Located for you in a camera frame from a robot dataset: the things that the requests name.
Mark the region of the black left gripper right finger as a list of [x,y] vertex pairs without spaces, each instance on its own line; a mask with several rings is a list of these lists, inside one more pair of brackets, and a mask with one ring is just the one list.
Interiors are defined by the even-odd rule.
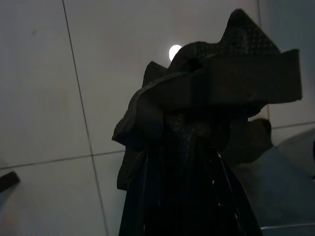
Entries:
[[260,236],[261,229],[237,177],[215,148],[196,147],[197,170],[205,183],[213,236]]

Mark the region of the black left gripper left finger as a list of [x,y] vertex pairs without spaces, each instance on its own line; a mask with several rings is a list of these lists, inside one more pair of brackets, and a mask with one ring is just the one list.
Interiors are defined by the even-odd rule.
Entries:
[[119,170],[119,189],[126,191],[119,235],[192,235],[191,150],[187,138],[126,150]]

